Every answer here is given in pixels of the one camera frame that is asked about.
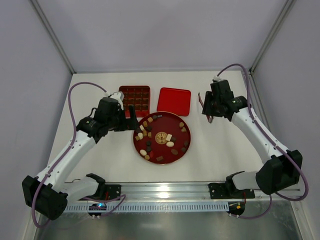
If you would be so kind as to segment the metal tongs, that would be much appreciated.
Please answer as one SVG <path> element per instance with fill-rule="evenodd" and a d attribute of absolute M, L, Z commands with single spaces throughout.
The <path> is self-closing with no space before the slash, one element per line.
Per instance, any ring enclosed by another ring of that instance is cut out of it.
<path fill-rule="evenodd" d="M 198 95 L 198 102 L 200 103 L 200 105 L 201 105 L 201 107 L 203 109 L 204 108 L 204 102 L 203 102 L 203 100 L 201 98 L 201 93 L 199 92 L 197 95 Z M 214 119 L 213 116 L 206 115 L 206 118 L 207 118 L 207 122 L 209 124 L 211 124 L 213 122 L 213 119 Z"/>

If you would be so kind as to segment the white square chocolate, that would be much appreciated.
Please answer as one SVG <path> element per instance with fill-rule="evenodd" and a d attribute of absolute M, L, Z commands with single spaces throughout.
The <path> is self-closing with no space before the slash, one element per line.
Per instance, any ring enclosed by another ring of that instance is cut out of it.
<path fill-rule="evenodd" d="M 167 137 L 166 137 L 166 140 L 169 142 L 172 138 L 172 135 L 171 134 L 168 134 Z"/>

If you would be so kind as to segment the white oval swirl chocolate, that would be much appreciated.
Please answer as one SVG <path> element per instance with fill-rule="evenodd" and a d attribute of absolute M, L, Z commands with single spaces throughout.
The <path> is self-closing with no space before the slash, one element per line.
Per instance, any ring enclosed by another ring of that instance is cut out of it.
<path fill-rule="evenodd" d="M 174 143 L 172 141 L 168 141 L 166 143 L 166 146 L 169 147 L 169 148 L 172 148 L 174 146 Z"/>

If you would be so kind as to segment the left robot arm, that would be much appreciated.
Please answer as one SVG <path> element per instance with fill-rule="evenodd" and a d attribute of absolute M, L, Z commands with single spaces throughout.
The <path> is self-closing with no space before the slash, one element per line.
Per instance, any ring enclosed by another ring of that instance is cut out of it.
<path fill-rule="evenodd" d="M 37 176 L 26 176 L 22 189 L 26 204 L 49 220 L 56 220 L 64 212 L 67 204 L 85 197 L 101 200 L 106 192 L 106 181 L 96 174 L 89 173 L 83 179 L 67 186 L 66 179 L 80 160 L 108 132 L 134 131 L 138 121 L 133 106 L 127 118 L 123 106 L 124 95 L 115 92 L 103 97 L 94 116 L 81 119 L 75 132 L 57 157 Z"/>

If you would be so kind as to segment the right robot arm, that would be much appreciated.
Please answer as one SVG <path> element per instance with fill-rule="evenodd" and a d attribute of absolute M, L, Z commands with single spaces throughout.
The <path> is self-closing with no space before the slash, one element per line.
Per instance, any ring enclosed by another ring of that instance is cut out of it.
<path fill-rule="evenodd" d="M 226 177 L 227 186 L 239 192 L 261 190 L 272 195 L 297 184 L 303 157 L 280 143 L 257 117 L 244 96 L 235 97 L 229 82 L 213 80 L 205 93 L 202 114 L 228 119 L 246 136 L 261 159 L 258 171 L 241 171 Z"/>

